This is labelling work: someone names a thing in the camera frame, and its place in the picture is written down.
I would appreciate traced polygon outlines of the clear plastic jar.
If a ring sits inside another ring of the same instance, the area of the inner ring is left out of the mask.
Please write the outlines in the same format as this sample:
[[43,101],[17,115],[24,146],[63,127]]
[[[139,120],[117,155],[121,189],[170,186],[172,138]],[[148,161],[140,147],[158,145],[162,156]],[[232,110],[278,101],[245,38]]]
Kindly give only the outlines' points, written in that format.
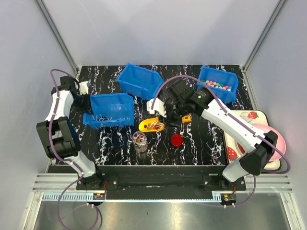
[[132,143],[137,153],[144,153],[147,151],[147,137],[143,132],[136,131],[132,135]]

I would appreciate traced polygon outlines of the blue bin with lollipops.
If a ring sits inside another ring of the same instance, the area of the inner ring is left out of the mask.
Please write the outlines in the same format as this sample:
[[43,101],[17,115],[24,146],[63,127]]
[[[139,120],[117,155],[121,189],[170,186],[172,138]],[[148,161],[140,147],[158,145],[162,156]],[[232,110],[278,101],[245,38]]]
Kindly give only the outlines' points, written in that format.
[[134,99],[126,93],[90,96],[92,113],[83,114],[83,124],[93,129],[134,125]]

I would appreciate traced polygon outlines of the red jar lid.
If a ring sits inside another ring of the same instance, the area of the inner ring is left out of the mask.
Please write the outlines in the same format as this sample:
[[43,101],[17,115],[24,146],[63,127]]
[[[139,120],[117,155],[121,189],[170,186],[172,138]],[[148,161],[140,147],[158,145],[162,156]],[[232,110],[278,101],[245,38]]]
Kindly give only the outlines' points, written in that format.
[[183,143],[183,137],[179,134],[174,134],[171,137],[171,144],[175,147],[181,146]]

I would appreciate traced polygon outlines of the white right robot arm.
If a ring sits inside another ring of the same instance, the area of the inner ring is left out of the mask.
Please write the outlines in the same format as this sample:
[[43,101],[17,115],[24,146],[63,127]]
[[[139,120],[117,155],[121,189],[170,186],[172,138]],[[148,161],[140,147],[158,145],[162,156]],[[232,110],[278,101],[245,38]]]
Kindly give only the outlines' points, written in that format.
[[245,154],[225,167],[218,177],[219,187],[228,190],[240,177],[260,175],[274,155],[278,140],[276,132],[264,132],[248,123],[214,97],[207,88],[194,90],[183,88],[180,84],[181,80],[177,80],[166,89],[170,95],[164,103],[167,123],[174,125],[185,115],[198,115],[217,125],[245,150]]

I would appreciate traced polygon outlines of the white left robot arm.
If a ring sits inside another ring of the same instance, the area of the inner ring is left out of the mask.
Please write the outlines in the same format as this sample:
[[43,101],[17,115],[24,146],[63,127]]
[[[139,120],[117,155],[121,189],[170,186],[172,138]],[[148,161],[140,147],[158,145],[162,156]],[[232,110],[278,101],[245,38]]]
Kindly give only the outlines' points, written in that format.
[[80,184],[97,190],[103,186],[103,175],[81,151],[81,142],[69,120],[72,107],[79,113],[93,114],[90,95],[80,89],[87,89],[87,83],[79,83],[72,76],[60,77],[60,86],[51,91],[50,112],[43,122],[37,123],[36,130],[50,159],[70,165],[77,172]]

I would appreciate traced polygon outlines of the blue bin with star candies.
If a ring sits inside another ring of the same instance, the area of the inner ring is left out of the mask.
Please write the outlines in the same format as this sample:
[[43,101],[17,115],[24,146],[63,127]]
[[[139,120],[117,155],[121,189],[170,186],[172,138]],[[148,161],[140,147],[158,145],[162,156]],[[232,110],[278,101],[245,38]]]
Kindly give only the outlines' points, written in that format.
[[143,100],[151,100],[164,80],[156,71],[128,64],[117,77],[117,82],[123,92]]

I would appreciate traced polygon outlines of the yellow plastic scoop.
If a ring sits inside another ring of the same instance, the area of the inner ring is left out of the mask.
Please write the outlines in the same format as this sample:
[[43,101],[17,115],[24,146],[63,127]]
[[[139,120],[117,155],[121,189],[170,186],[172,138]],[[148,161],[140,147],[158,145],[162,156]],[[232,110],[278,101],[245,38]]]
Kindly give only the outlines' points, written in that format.
[[168,121],[164,117],[153,117],[141,121],[139,124],[139,130],[141,132],[160,132],[165,128],[180,127],[182,123],[188,123],[191,121],[192,118],[190,115],[183,116],[179,120],[173,122]]

